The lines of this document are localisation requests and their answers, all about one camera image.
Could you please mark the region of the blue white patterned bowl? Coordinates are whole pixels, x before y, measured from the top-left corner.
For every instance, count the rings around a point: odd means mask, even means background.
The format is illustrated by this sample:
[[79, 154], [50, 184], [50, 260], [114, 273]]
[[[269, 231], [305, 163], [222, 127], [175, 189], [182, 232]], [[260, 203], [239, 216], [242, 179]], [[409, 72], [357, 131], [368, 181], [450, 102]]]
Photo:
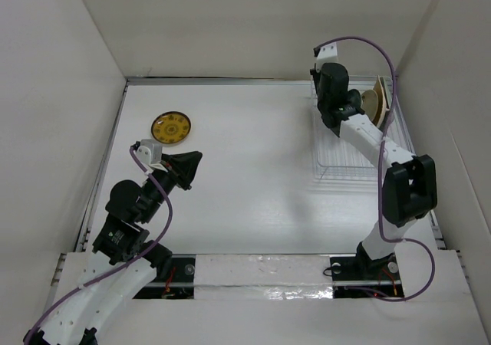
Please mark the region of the blue white patterned bowl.
[[361, 108], [362, 99], [359, 90], [351, 89], [348, 91], [348, 103], [353, 107]]

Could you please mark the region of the cream floral round plate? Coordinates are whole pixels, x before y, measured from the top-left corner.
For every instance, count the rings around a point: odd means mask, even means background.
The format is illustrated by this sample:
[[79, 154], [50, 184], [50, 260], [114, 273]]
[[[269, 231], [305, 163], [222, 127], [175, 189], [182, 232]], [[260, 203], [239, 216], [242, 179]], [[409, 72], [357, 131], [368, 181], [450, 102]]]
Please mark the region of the cream floral round plate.
[[370, 89], [363, 92], [361, 95], [361, 109], [371, 121], [375, 120], [379, 109], [379, 97], [375, 90]]

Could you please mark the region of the green-rimmed bamboo tray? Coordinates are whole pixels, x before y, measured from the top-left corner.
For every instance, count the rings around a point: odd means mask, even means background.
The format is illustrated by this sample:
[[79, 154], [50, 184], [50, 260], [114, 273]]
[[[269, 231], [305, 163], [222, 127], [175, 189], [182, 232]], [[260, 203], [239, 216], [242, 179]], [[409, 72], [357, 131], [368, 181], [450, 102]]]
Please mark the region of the green-rimmed bamboo tray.
[[388, 99], [387, 99], [387, 91], [385, 87], [384, 78], [381, 76], [377, 76], [377, 80], [373, 87], [373, 91], [377, 95], [377, 110], [372, 120], [372, 123], [379, 129], [381, 129], [384, 125], [385, 118], [390, 109]]

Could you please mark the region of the orange square woven tray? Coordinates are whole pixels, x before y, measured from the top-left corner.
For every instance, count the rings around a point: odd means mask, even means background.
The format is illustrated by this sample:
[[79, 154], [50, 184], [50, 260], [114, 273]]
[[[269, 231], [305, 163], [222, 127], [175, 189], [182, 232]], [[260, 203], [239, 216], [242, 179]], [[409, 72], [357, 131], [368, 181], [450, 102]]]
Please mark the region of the orange square woven tray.
[[311, 75], [311, 80], [314, 85], [314, 93], [315, 93], [315, 99], [316, 103], [318, 104], [318, 85], [320, 83], [320, 72], [316, 69], [316, 67], [312, 68], [310, 70], [310, 75]]

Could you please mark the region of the light blue divided plate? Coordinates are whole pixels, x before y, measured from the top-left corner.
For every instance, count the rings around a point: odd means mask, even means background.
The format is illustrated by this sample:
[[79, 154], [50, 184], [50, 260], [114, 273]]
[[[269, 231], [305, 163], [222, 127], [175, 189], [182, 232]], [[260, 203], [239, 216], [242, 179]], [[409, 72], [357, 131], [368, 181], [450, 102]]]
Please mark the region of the light blue divided plate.
[[382, 130], [388, 130], [392, 123], [394, 122], [394, 112], [392, 109], [393, 105], [393, 84], [389, 77], [381, 78], [382, 87], [384, 90], [386, 105], [385, 105], [385, 115], [382, 123]]

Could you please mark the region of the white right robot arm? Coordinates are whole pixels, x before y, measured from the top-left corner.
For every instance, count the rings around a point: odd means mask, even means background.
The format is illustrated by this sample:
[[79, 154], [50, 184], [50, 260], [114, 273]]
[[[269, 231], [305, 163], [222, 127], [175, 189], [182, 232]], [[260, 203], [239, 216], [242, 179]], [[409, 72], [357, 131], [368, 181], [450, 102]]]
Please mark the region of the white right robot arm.
[[347, 69], [338, 63], [311, 70], [322, 123], [377, 167], [379, 216], [352, 257], [332, 258], [331, 275], [340, 281], [375, 279], [394, 260], [394, 249], [418, 219], [437, 206], [435, 162], [416, 156], [385, 137], [350, 89]]

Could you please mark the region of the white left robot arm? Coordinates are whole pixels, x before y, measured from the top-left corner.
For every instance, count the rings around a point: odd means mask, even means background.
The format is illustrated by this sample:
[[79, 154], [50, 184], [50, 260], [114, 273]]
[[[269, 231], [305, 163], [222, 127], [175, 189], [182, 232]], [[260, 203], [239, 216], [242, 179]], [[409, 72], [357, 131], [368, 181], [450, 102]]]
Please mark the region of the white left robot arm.
[[145, 285], [169, 276], [173, 253], [160, 244], [161, 235], [150, 240], [143, 224], [161, 205], [173, 214], [170, 192], [191, 188], [203, 155], [167, 155], [142, 142], [130, 148], [130, 155], [145, 173], [145, 182], [126, 179], [113, 186], [105, 223], [77, 286], [41, 315], [25, 344], [98, 344]]

